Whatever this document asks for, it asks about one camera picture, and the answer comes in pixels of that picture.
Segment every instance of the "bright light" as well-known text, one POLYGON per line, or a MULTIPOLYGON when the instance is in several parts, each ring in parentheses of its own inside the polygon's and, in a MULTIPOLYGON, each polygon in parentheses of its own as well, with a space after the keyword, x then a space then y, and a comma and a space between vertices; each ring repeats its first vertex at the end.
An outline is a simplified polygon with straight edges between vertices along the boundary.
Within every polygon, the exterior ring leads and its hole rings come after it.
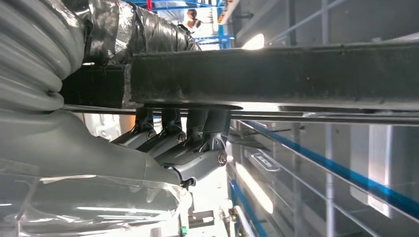
POLYGON ((265 208, 267 212, 272 214, 274 207, 268 195, 266 195, 266 193, 262 190, 259 184, 257 184, 257 182, 252 178, 252 176, 248 173, 248 171, 241 164, 236 163, 236 168, 237 168, 237 173, 244 180, 246 185, 249 187, 249 190, 256 197, 260 205, 262 205, 263 208, 265 208))
POLYGON ((134 208, 113 208, 113 207, 89 207, 89 206, 79 206, 79 210, 88 210, 88 211, 123 211, 123 212, 142 212, 142 213, 158 213, 162 214, 165 211, 161 210, 146 210, 146 209, 134 209, 134 208))
POLYGON ((260 49, 263 48, 265 45, 265 37, 263 34, 259 34, 249 40, 245 45, 243 45, 242 49, 260 49))

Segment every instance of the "blue metal rail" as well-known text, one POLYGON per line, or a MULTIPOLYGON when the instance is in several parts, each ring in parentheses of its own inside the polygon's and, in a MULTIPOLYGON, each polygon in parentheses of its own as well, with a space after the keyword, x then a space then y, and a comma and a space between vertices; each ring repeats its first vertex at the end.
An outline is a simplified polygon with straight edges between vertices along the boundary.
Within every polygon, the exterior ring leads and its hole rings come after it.
POLYGON ((254 213, 253 209, 251 208, 249 202, 247 201, 245 194, 240 189, 239 185, 237 184, 236 180, 230 181, 230 187, 231 187, 231 196, 233 200, 233 205, 237 205, 236 198, 239 198, 239 200, 242 202, 244 209, 246 210, 247 214, 249 215, 250 221, 253 223, 254 228, 257 232, 257 235, 259 237, 268 237, 265 230, 263 229, 262 225, 260 224, 258 218, 256 217, 256 214, 254 213))
MULTIPOLYGON (((206 3, 199 3, 195 0, 153 0, 153 2, 173 2, 173 1, 179 1, 179 2, 185 2, 190 3, 193 5, 190 6, 167 6, 167 7, 156 7, 153 8, 152 11, 172 11, 172 10, 188 10, 188 9, 198 9, 198 8, 208 8, 208 7, 216 7, 216 8, 223 8, 224 5, 210 5, 206 3)), ((133 0, 131 1, 136 5, 146 5, 147 1, 145 0, 133 0)))
POLYGON ((283 144, 291 151, 299 154, 302 158, 313 162, 331 174, 341 178, 343 181, 346 181, 358 187, 359 189, 387 202, 393 208, 399 210, 401 213, 419 223, 419 203, 412 200, 411 198, 391 190, 374 180, 371 180, 357 172, 352 171, 349 168, 346 168, 341 164, 334 162, 333 160, 330 160, 314 151, 301 146, 298 143, 295 143, 275 132, 272 132, 254 121, 241 122, 244 125, 254 129, 256 132, 259 132, 261 135, 283 144))

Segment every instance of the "horizontal bar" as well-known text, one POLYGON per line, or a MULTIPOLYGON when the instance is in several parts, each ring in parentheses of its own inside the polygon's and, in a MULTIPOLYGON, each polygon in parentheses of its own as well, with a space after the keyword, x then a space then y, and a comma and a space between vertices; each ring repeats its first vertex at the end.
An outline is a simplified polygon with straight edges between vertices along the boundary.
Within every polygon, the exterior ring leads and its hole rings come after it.
POLYGON ((224 6, 170 6, 170 7, 156 7, 153 8, 153 11, 175 11, 175 10, 189 10, 189 9, 199 9, 199 8, 209 8, 209 7, 216 7, 216 8, 223 8, 224 6))
POLYGON ((236 211, 237 216, 239 217, 240 223, 242 223, 243 229, 246 232, 246 235, 248 237, 255 237, 255 235, 253 234, 253 231, 251 230, 251 226, 249 222, 247 221, 244 212, 242 211, 242 208, 240 206, 234 206, 233 209, 236 211))
MULTIPOLYGON (((308 189, 310 189, 312 192, 314 192, 315 194, 317 194, 319 197, 321 197, 324 201, 327 200, 327 197, 325 195, 323 195, 321 192, 319 192, 318 190, 316 190, 314 187, 312 187, 310 184, 308 184, 307 182, 305 182, 302 178, 300 178, 298 175, 296 175, 294 172, 292 172, 290 169, 284 167, 283 165, 281 165, 281 169, 284 170, 285 172, 287 172, 288 174, 290 174, 293 178, 295 178, 297 181, 299 181, 300 183, 302 183, 303 185, 305 185, 308 189)), ((358 226, 360 226, 362 229, 364 229, 366 232, 368 232, 369 234, 371 234, 373 237, 381 237, 377 232, 375 232, 374 230, 372 230, 370 227, 368 227, 365 223, 361 222, 360 220, 358 220, 358 218, 356 218, 355 216, 353 216, 351 213, 347 212, 345 209, 343 209, 341 206, 337 205, 336 203, 332 202, 332 206, 334 208, 336 208, 338 211, 340 211, 344 216, 346 216, 347 218, 349 218, 350 220, 352 220, 355 224, 357 224, 358 226)))
POLYGON ((199 2, 191 1, 191 0, 184 0, 184 2, 196 4, 197 6, 217 7, 215 5, 206 4, 206 3, 199 3, 199 2))
POLYGON ((118 109, 159 103, 419 111, 417 62, 417 43, 165 52, 134 56, 132 67, 83 66, 60 93, 67 104, 118 109))
MULTIPOLYGON (((130 1, 130 2, 133 2, 134 4, 137 4, 137 5, 138 4, 147 4, 146 0, 135 0, 135 1, 130 1)), ((196 2, 196 1, 192 1, 192 0, 153 0, 153 2, 187 2, 187 3, 196 4, 196 5, 200 5, 200 6, 215 7, 214 5, 210 5, 210 4, 206 4, 206 3, 199 3, 199 2, 196 2)))
MULTIPOLYGON (((330 3, 330 4, 326 7, 326 9, 327 9, 327 10, 330 10, 330 9, 332 9, 332 8, 334 8, 334 7, 336 7, 336 6, 338 6, 339 4, 341 4, 341 3, 345 2, 345 1, 346 1, 346 0, 336 0, 336 1, 332 2, 332 3, 330 3)), ((291 31, 293 31, 293 30, 297 29, 298 27, 300 27, 300 26, 304 25, 305 23, 308 23, 309 21, 313 20, 314 18, 316 18, 316 17, 320 16, 320 15, 323 13, 323 11, 324 11, 323 9, 320 9, 320 10, 316 11, 315 13, 313 13, 313 14, 312 14, 312 15, 310 15, 310 16, 308 16, 308 17, 307 17, 307 18, 305 18, 304 20, 302 20, 302 21, 298 22, 297 24, 293 25, 292 27, 289 27, 289 28, 288 28, 287 30, 285 30, 284 32, 282 32, 282 33, 280 33, 279 35, 275 36, 274 38, 272 38, 272 39, 268 40, 266 43, 271 43, 271 42, 274 42, 275 40, 280 39, 280 38, 282 38, 282 37, 286 36, 286 35, 287 35, 288 33, 290 33, 291 31)))
POLYGON ((256 229, 257 235, 259 237, 268 237, 262 225, 259 223, 258 218, 256 217, 256 214, 254 213, 252 207, 248 203, 245 194, 242 192, 239 185, 237 184, 237 181, 234 179, 230 180, 230 187, 233 190, 233 192, 237 195, 237 197, 240 199, 240 201, 242 202, 243 207, 245 208, 251 222, 254 225, 254 228, 256 229))
POLYGON ((223 35, 223 36, 207 36, 207 37, 196 37, 194 38, 196 41, 201 41, 201 40, 234 40, 234 37, 232 35, 223 35))
POLYGON ((349 168, 346 168, 339 163, 334 162, 333 160, 327 159, 326 157, 313 152, 312 150, 307 149, 298 143, 295 143, 277 133, 266 129, 256 122, 241 121, 241 123, 252 128, 256 132, 259 132, 261 135, 279 142, 286 148, 299 154, 302 158, 313 162, 314 164, 325 169, 336 177, 339 177, 343 181, 352 184, 353 186, 377 197, 378 199, 381 199, 393 208, 399 210, 407 217, 419 223, 419 203, 412 200, 411 198, 393 191, 374 180, 371 180, 357 172, 350 170, 349 168))

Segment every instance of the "black steel beam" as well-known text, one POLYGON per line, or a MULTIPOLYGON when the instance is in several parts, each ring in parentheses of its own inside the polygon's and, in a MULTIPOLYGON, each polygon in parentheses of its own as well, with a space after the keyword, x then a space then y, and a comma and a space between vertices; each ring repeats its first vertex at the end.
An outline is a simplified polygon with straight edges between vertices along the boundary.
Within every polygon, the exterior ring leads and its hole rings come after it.
POLYGON ((418 62, 419 44, 153 54, 136 57, 132 67, 82 68, 64 80, 62 94, 66 104, 124 109, 151 103, 419 110, 418 62))

